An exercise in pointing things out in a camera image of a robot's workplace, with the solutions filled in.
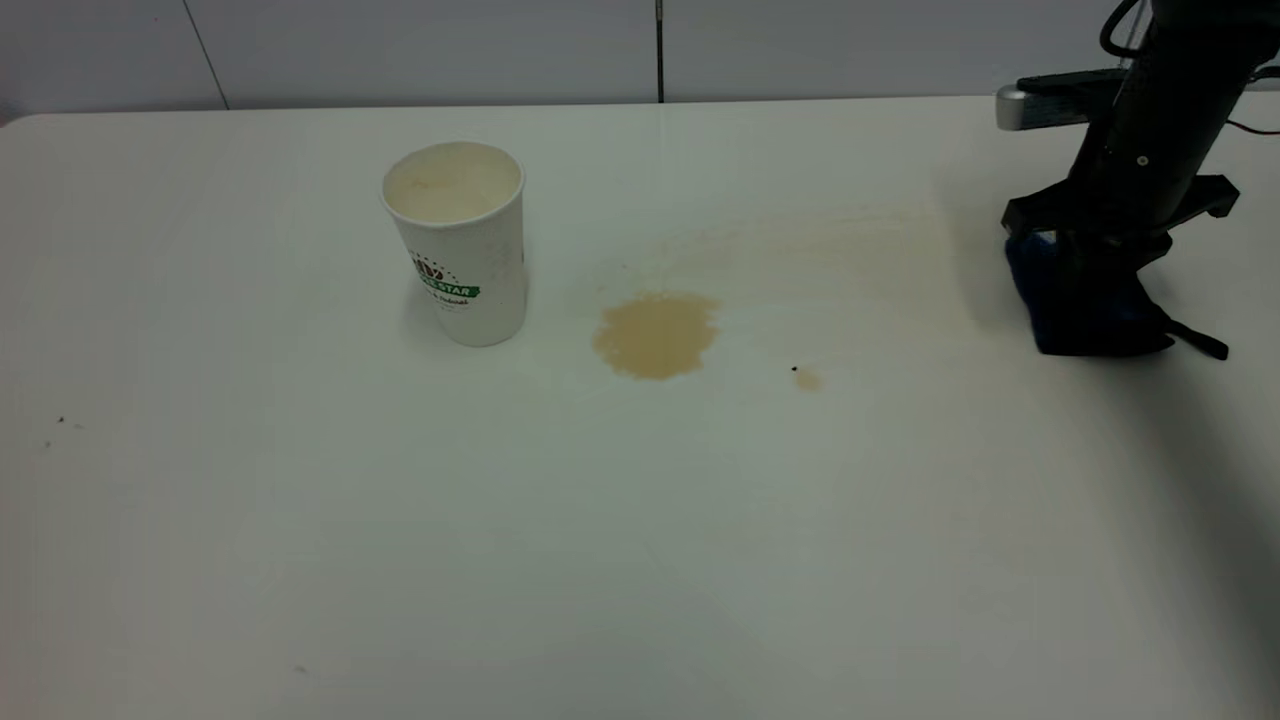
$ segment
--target cup rim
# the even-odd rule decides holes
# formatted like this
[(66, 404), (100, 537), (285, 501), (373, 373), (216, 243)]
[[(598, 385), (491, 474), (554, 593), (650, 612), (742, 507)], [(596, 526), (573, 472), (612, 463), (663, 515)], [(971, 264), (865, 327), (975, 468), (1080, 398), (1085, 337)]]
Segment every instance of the cup rim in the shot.
[[(394, 208), (392, 208), (390, 204), (387, 202), (387, 177), (392, 174), (392, 170), (396, 169), (396, 165), (399, 165), (401, 163), (403, 163), (404, 160), (408, 160), (411, 156), (417, 155), (419, 152), (422, 152), (425, 150), (430, 150), (433, 147), (440, 147), (440, 146), (444, 146), (444, 145), (479, 145), (481, 147), (489, 147), (490, 150), (497, 150), (498, 152), (502, 152), (503, 155), (506, 155), (508, 159), (511, 159), (512, 163), (516, 164), (516, 169), (520, 170), (520, 183), (516, 184), (515, 192), (512, 192), (511, 197), (508, 197), (502, 205), (498, 205), (497, 208), (494, 208), (493, 210), (489, 210), (488, 213), (485, 213), (483, 215), (476, 215), (475, 218), (467, 218), (465, 220), (453, 220), (451, 223), (433, 223), (430, 220), (419, 220), (416, 218), (410, 218), (408, 215), (404, 215), (404, 214), (397, 211)], [(379, 183), (379, 187), (378, 187), (378, 200), (383, 204), (383, 208), (385, 208), (387, 211), (390, 213), (390, 215), (393, 218), (396, 218), (397, 220), (399, 220), (402, 223), (407, 223), (407, 224), (411, 224), (411, 225), (417, 225), (420, 228), (426, 228), (426, 229), (453, 229), (453, 228), (461, 228), (461, 227), (471, 225), (471, 224), (475, 224), (475, 223), (483, 223), (484, 220), (488, 220), (489, 218), (493, 218), (498, 213), (502, 213), (503, 210), (506, 210), (507, 208), (509, 208), (511, 204), (515, 202), (516, 199), (520, 197), (520, 195), (522, 192), (525, 192), (525, 165), (522, 165), (520, 163), (518, 158), (516, 158), (511, 152), (503, 150), (502, 147), (498, 147), (497, 145), (490, 145), (488, 142), (480, 142), (480, 141), (476, 141), (476, 140), (449, 140), (449, 141), (445, 141), (445, 142), (433, 142), (431, 145), (426, 145), (426, 146), (419, 147), (417, 150), (413, 150), (412, 152), (406, 152), (399, 160), (396, 160), (394, 163), (392, 163), (392, 167), (387, 168), (387, 172), (383, 173), (383, 181), (381, 181), (381, 183)]]

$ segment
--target blue cloth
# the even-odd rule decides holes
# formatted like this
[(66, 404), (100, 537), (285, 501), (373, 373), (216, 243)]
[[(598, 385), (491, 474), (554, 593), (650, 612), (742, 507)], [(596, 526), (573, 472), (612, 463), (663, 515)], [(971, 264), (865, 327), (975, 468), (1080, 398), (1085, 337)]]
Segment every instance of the blue cloth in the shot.
[(1076, 269), (1052, 232), (1010, 237), (1005, 256), (1027, 304), (1036, 347), (1046, 355), (1126, 357), (1158, 352), (1176, 336), (1226, 360), (1226, 345), (1169, 318), (1134, 270)]

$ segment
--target paper cup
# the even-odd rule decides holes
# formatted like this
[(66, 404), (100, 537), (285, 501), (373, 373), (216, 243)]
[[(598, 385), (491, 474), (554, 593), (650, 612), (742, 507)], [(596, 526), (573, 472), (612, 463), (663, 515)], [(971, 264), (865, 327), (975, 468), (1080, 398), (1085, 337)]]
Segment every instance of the paper cup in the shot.
[(525, 322), (524, 191), (520, 163), (479, 142), (424, 147), (383, 177), (383, 206), (462, 345), (502, 342)]

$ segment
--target cup logo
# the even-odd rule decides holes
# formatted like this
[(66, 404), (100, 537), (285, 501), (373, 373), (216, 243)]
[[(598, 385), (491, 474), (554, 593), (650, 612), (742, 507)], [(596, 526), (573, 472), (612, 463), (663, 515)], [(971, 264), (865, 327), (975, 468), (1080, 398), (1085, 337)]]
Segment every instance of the cup logo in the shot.
[(417, 277), (428, 287), (434, 290), (435, 299), (448, 305), (468, 305), (470, 300), (480, 295), (480, 288), (474, 284), (462, 284), (457, 275), (444, 269), (443, 265), (433, 263), (428, 258), (412, 254), (413, 266), (417, 268)]

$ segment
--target coffee stain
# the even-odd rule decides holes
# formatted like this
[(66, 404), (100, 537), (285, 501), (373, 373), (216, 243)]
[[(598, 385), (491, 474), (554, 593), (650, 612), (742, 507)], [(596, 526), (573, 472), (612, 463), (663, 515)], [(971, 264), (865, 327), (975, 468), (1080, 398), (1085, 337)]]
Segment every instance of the coffee stain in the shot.
[(822, 389), (822, 378), (818, 373), (814, 373), (809, 368), (792, 368), (795, 370), (791, 375), (796, 380), (796, 387), (806, 392), (818, 392)]
[(644, 292), (604, 311), (591, 347), (620, 375), (666, 380), (703, 366), (719, 329), (719, 302), (692, 293)]

